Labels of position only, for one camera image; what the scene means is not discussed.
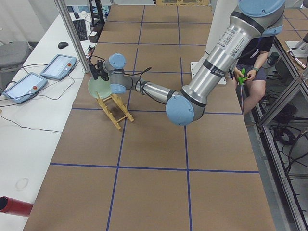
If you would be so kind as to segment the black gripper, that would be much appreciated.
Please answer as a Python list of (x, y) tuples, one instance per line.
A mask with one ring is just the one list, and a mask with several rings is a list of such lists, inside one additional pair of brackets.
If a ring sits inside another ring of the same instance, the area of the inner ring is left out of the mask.
[(99, 77), (103, 79), (104, 81), (108, 81), (108, 73), (105, 72), (103, 68), (103, 61), (98, 60), (97, 61), (97, 68), (93, 64), (89, 64), (91, 74), (95, 80), (97, 80)]

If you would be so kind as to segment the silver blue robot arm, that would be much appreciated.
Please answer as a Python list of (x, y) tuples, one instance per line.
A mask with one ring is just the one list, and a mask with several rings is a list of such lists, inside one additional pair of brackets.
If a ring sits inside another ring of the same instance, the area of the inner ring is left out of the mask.
[(142, 73), (126, 74), (125, 57), (120, 53), (96, 65), (89, 62), (92, 77), (110, 82), (112, 94), (134, 90), (166, 106), (169, 120), (185, 126), (200, 119), (207, 97), (230, 68), (243, 56), (242, 52), (254, 38), (277, 35), (282, 30), (283, 0), (240, 0), (230, 14), (230, 24), (207, 57), (192, 68), (192, 80), (180, 91), (171, 90), (142, 79)]

